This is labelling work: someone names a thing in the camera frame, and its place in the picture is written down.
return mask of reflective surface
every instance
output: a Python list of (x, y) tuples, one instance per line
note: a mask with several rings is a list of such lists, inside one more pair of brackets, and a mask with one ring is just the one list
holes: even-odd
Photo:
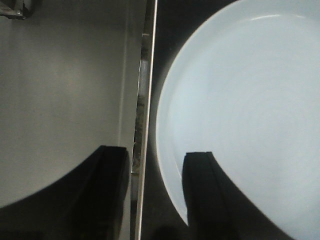
[(184, 155), (212, 151), (283, 231), (320, 237), (319, 9), (316, 1), (239, 1), (178, 54), (159, 100), (156, 150), (185, 222)]
[(159, 171), (155, 126), (159, 95), (169, 67), (188, 37), (232, 0), (161, 0), (157, 5), (148, 144), (145, 159), (141, 240), (189, 240), (189, 229), (173, 206)]

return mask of gray surface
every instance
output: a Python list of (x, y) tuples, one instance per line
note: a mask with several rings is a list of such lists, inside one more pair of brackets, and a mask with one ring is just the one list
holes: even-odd
[(24, 21), (0, 17), (0, 207), (99, 145), (132, 151), (143, 4), (46, 0)]

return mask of white surface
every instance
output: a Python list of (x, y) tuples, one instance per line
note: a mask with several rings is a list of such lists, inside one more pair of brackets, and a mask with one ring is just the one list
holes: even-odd
[(173, 62), (156, 121), (160, 170), (187, 222), (186, 152), (222, 169), (296, 240), (320, 239), (320, 1), (242, 0)]

